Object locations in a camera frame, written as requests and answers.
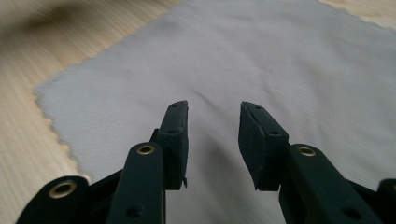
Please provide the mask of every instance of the wooden surface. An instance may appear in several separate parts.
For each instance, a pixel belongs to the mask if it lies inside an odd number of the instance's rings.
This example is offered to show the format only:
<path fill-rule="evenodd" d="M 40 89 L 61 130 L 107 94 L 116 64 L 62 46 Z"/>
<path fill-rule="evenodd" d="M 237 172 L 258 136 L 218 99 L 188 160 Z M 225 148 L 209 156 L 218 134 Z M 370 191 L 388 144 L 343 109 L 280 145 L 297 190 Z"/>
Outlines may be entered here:
<path fill-rule="evenodd" d="M 3 0 L 0 3 L 0 223 L 14 223 L 46 183 L 78 175 L 32 88 L 166 12 L 178 0 Z M 396 29 L 393 0 L 320 0 Z"/>

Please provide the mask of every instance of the wooden table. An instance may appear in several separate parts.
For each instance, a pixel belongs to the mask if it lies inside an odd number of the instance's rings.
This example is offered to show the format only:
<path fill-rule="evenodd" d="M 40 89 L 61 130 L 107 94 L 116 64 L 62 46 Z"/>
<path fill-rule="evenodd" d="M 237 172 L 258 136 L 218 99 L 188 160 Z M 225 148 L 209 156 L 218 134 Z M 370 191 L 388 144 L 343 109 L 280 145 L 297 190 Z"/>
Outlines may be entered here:
<path fill-rule="evenodd" d="M 394 0 L 320 0 L 396 29 Z M 32 88 L 94 57 L 178 0 L 3 0 L 0 3 L 0 222 L 13 223 L 46 183 L 82 175 Z"/>

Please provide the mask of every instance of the metal screw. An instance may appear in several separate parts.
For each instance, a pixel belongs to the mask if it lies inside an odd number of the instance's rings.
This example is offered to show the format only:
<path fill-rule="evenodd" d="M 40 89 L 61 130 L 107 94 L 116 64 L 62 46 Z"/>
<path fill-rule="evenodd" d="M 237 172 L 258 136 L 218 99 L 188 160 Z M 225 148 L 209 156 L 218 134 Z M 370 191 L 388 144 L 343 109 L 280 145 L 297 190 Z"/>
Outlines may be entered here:
<path fill-rule="evenodd" d="M 53 199 L 60 199 L 71 194 L 77 187 L 76 182 L 73 180 L 65 180 L 53 187 L 49 191 L 49 196 Z"/>
<path fill-rule="evenodd" d="M 300 154 L 304 155 L 304 156 L 316 156 L 317 152 L 315 152 L 314 149 L 309 148 L 309 147 L 299 147 L 298 151 L 300 152 Z"/>
<path fill-rule="evenodd" d="M 148 155 L 153 151 L 154 151 L 154 147 L 152 146 L 142 146 L 137 149 L 137 153 L 139 153 L 140 155 Z"/>

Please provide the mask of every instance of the mounting hole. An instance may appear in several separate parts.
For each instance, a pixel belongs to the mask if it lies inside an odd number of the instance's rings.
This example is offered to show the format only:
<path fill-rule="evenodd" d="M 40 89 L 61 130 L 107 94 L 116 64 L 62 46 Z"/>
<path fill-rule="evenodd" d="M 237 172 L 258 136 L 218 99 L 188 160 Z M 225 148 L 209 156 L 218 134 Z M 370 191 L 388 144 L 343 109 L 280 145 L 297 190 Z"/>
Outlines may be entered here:
<path fill-rule="evenodd" d="M 346 215 L 347 217 L 350 217 L 352 219 L 355 220 L 360 220 L 361 219 L 361 213 L 356 211 L 353 208 L 347 207 L 347 208 L 343 208 L 341 209 L 341 211 L 344 213 L 344 215 Z"/>
<path fill-rule="evenodd" d="M 137 203 L 132 205 L 126 210 L 125 215 L 131 218 L 137 218 L 143 216 L 143 211 L 145 210 L 145 206 L 141 203 Z"/>
<path fill-rule="evenodd" d="M 177 130 L 175 130 L 175 129 L 168 130 L 168 133 L 177 133 Z"/>
<path fill-rule="evenodd" d="M 55 185 L 50 191 L 49 196 L 53 199 L 60 199 L 71 194 L 77 187 L 73 180 L 65 180 Z"/>
<path fill-rule="evenodd" d="M 304 156 L 315 156 L 315 155 L 317 155 L 315 150 L 312 149 L 312 148 L 309 148 L 309 147 L 299 147 L 298 151 L 300 152 L 300 154 L 302 154 Z"/>
<path fill-rule="evenodd" d="M 270 134 L 271 134 L 271 135 L 279 135 L 279 132 L 277 132 L 277 131 L 271 131 Z"/>
<path fill-rule="evenodd" d="M 154 147 L 152 146 L 142 146 L 137 149 L 137 153 L 139 153 L 140 155 L 148 155 L 153 151 L 154 151 Z"/>

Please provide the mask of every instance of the microfiber cloth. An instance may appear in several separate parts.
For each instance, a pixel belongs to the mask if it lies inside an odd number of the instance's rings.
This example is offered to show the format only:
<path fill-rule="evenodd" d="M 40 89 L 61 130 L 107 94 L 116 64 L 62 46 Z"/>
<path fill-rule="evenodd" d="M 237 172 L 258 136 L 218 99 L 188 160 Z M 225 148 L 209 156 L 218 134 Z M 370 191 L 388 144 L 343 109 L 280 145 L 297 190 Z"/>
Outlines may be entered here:
<path fill-rule="evenodd" d="M 321 149 L 370 189 L 396 171 L 396 33 L 316 0 L 185 0 L 35 88 L 79 169 L 98 181 L 189 102 L 189 186 L 168 191 L 168 223 L 284 223 L 254 190 L 238 149 L 242 101 L 290 143 Z"/>

